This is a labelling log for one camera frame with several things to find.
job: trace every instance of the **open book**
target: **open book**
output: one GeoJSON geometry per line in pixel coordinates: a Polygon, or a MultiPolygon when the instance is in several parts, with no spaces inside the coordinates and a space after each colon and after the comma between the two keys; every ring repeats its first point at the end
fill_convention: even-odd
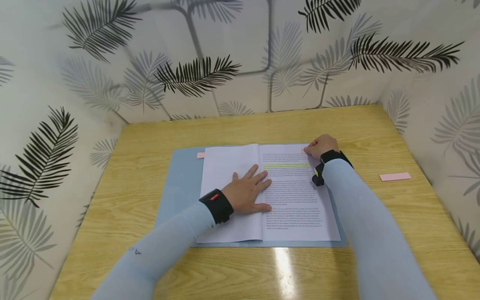
{"type": "Polygon", "coordinates": [[[260,193],[255,203],[268,203],[268,213],[233,213],[198,237],[197,243],[242,240],[341,240],[332,203],[325,186],[312,184],[314,168],[320,162],[303,152],[306,144],[279,144],[205,149],[201,196],[221,189],[254,165],[256,174],[268,171],[272,184],[260,193]]]}

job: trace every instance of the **palm leaf print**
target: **palm leaf print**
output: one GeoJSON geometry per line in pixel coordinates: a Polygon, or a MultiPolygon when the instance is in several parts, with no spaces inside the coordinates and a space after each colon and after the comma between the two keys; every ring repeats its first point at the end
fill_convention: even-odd
{"type": "Polygon", "coordinates": [[[332,77],[348,71],[351,65],[350,48],[353,42],[364,35],[378,34],[380,32],[382,23],[376,21],[368,24],[372,17],[365,18],[365,16],[366,13],[357,18],[346,41],[344,38],[335,41],[334,45],[325,49],[324,54],[317,53],[315,59],[310,61],[312,67],[308,68],[300,76],[300,84],[309,86],[303,97],[307,95],[312,85],[318,91],[320,86],[325,84],[327,76],[328,80],[331,81],[332,77]]]}
{"type": "Polygon", "coordinates": [[[85,100],[91,108],[118,111],[126,100],[121,97],[121,89],[106,77],[100,67],[92,68],[81,57],[67,59],[62,68],[65,84],[71,91],[85,100]]]}
{"type": "Polygon", "coordinates": [[[401,90],[393,91],[388,99],[387,114],[395,125],[396,130],[400,135],[405,133],[408,121],[407,117],[410,115],[409,102],[401,90]]]}
{"type": "Polygon", "coordinates": [[[476,239],[476,231],[470,231],[470,223],[467,222],[465,227],[463,227],[462,220],[458,218],[458,224],[456,225],[460,234],[462,235],[465,242],[467,242],[468,247],[472,250],[473,255],[477,259],[477,262],[480,264],[480,238],[476,239]]]}
{"type": "Polygon", "coordinates": [[[27,282],[27,279],[28,278],[26,277],[23,280],[19,280],[13,276],[9,276],[8,274],[5,274],[3,284],[0,283],[0,287],[2,287],[0,288],[0,300],[23,300],[40,289],[40,288],[34,289],[33,291],[19,298],[20,293],[23,291],[25,287],[25,283],[27,282]]]}
{"type": "Polygon", "coordinates": [[[165,54],[159,53],[156,59],[153,59],[152,52],[147,54],[145,51],[131,60],[132,69],[125,71],[125,85],[128,88],[127,103],[132,106],[142,105],[145,113],[145,104],[150,109],[156,109],[161,106],[163,99],[161,83],[155,79],[155,70],[157,66],[164,66],[169,63],[165,54]]]}
{"type": "Polygon", "coordinates": [[[355,69],[360,64],[365,70],[375,69],[382,73],[391,71],[392,68],[420,73],[437,72],[437,66],[442,71],[444,67],[448,69],[452,63],[458,63],[458,57],[453,54],[459,52],[457,47],[463,44],[439,45],[427,52],[429,42],[418,42],[415,45],[413,41],[387,42],[388,37],[382,41],[373,41],[374,35],[364,35],[353,43],[351,66],[355,69]]]}
{"type": "Polygon", "coordinates": [[[480,0],[473,0],[473,8],[477,8],[479,4],[480,4],[480,0]]]}
{"type": "Polygon", "coordinates": [[[14,67],[15,65],[13,63],[11,63],[10,61],[8,61],[6,58],[4,58],[3,56],[0,56],[0,86],[2,86],[2,84],[5,84],[7,83],[8,81],[10,81],[10,79],[12,79],[12,67],[14,67]]]}
{"type": "MultiPolygon", "coordinates": [[[[285,90],[290,94],[288,88],[297,85],[301,72],[300,34],[300,24],[295,22],[286,22],[281,34],[278,26],[271,34],[271,67],[263,79],[265,83],[271,83],[275,96],[280,96],[285,90]]],[[[264,50],[268,56],[268,47],[264,47],[264,50]]],[[[264,67],[268,65],[267,56],[262,57],[264,67]]]]}
{"type": "Polygon", "coordinates": [[[179,63],[175,73],[169,64],[159,66],[155,77],[164,84],[164,92],[167,89],[174,93],[175,90],[179,90],[185,96],[200,97],[205,92],[211,92],[212,89],[232,80],[240,66],[232,64],[228,55],[223,59],[217,58],[212,68],[212,60],[206,57],[202,59],[202,63],[198,59],[184,64],[183,67],[179,63]]]}
{"type": "Polygon", "coordinates": [[[435,127],[434,138],[437,144],[447,144],[457,153],[460,150],[472,152],[480,144],[480,74],[465,85],[460,96],[452,98],[445,106],[445,115],[435,127]]]}
{"type": "Polygon", "coordinates": [[[250,115],[253,110],[238,101],[222,102],[218,106],[220,116],[250,115]]]}
{"type": "Polygon", "coordinates": [[[370,100],[367,98],[363,97],[355,97],[355,99],[352,101],[350,98],[350,95],[347,96],[347,98],[340,97],[338,98],[335,96],[335,98],[331,97],[332,101],[327,101],[327,103],[332,106],[332,107],[341,107],[341,106],[352,106],[352,105],[366,105],[370,104],[370,100]]]}
{"type": "Polygon", "coordinates": [[[194,115],[193,118],[190,117],[189,115],[172,115],[172,120],[191,120],[191,119],[201,119],[205,117],[200,117],[197,115],[194,115]]]}
{"type": "Polygon", "coordinates": [[[90,153],[90,163],[92,166],[105,169],[116,143],[117,139],[103,140],[96,143],[93,148],[95,152],[90,153]]]}
{"type": "Polygon", "coordinates": [[[474,190],[477,190],[477,204],[480,206],[480,152],[475,150],[474,153],[467,153],[465,156],[461,151],[458,151],[458,155],[462,158],[465,166],[472,171],[473,176],[449,176],[454,178],[465,178],[465,179],[475,179],[474,182],[469,188],[465,190],[464,196],[470,194],[474,190]]]}
{"type": "Polygon", "coordinates": [[[90,204],[84,205],[85,211],[83,211],[83,212],[80,214],[80,219],[77,220],[78,225],[75,226],[75,227],[80,227],[80,225],[81,225],[82,222],[84,221],[84,218],[85,218],[85,215],[87,214],[87,210],[88,210],[88,207],[89,207],[89,206],[90,206],[90,204]]]}
{"type": "Polygon", "coordinates": [[[2,171],[5,181],[0,182],[0,191],[7,195],[3,199],[12,203],[31,202],[38,207],[37,201],[48,198],[45,192],[59,187],[71,171],[67,168],[70,163],[65,160],[72,155],[78,140],[78,125],[63,107],[49,108],[52,124],[40,122],[38,131],[32,132],[30,143],[24,148],[23,157],[16,155],[23,175],[2,171]]]}
{"type": "MultiPolygon", "coordinates": [[[[4,166],[0,171],[3,173],[0,175],[0,184],[8,184],[10,180],[5,174],[11,174],[10,168],[4,166]]],[[[47,216],[43,211],[38,214],[30,202],[8,200],[5,196],[0,190],[0,271],[9,274],[11,280],[26,280],[37,259],[53,269],[40,256],[41,252],[56,246],[48,243],[53,231],[51,225],[46,225],[47,216]]],[[[11,290],[10,294],[5,294],[13,299],[12,295],[16,292],[11,290]]]]}
{"type": "Polygon", "coordinates": [[[73,11],[65,9],[63,12],[63,24],[70,30],[73,46],[70,48],[81,48],[90,53],[97,60],[109,62],[105,53],[114,54],[113,50],[120,46],[127,46],[127,41],[132,35],[127,29],[134,29],[133,24],[141,19],[133,17],[132,9],[135,7],[135,0],[128,3],[127,0],[93,0],[93,4],[87,0],[86,8],[83,2],[81,12],[76,8],[73,11]]]}
{"type": "Polygon", "coordinates": [[[305,17],[307,21],[307,32],[322,33],[322,30],[330,31],[328,17],[344,21],[344,17],[351,15],[361,3],[361,0],[305,0],[304,11],[299,14],[305,17]]]}
{"type": "Polygon", "coordinates": [[[243,3],[240,0],[181,0],[181,4],[187,4],[188,10],[192,8],[192,14],[198,15],[200,18],[207,18],[207,13],[215,22],[232,23],[235,19],[235,13],[241,12],[243,3]]]}

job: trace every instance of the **yellow highlight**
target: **yellow highlight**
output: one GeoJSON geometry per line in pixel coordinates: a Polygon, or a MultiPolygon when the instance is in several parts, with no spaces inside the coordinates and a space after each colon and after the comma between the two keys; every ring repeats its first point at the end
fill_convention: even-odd
{"type": "Polygon", "coordinates": [[[264,165],[264,170],[268,170],[270,168],[305,168],[310,167],[309,164],[288,164],[288,165],[274,165],[274,164],[267,164],[264,165]]]}

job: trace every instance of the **black wristband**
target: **black wristband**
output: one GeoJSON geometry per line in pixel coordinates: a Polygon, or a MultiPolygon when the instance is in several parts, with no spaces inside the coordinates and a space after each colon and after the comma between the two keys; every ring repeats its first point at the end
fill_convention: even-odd
{"type": "Polygon", "coordinates": [[[329,150],[320,156],[320,164],[315,168],[315,175],[312,177],[312,181],[316,186],[322,186],[325,184],[325,180],[323,179],[323,176],[322,176],[322,173],[324,172],[325,164],[330,160],[337,159],[337,158],[345,160],[353,168],[352,163],[348,160],[348,158],[345,156],[345,154],[343,154],[342,151],[337,152],[335,150],[329,150]]]}
{"type": "Polygon", "coordinates": [[[230,215],[233,214],[233,207],[222,193],[221,190],[215,189],[199,200],[210,210],[210,213],[215,220],[215,224],[227,222],[230,220],[230,215]]]}

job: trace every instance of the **right hand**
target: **right hand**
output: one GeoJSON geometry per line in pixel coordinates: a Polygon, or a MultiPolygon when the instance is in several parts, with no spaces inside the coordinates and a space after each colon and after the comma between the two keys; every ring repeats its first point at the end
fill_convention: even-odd
{"type": "Polygon", "coordinates": [[[312,155],[316,159],[320,159],[320,156],[323,153],[330,150],[340,152],[336,139],[334,139],[328,134],[322,134],[303,149],[305,153],[312,155]]]}

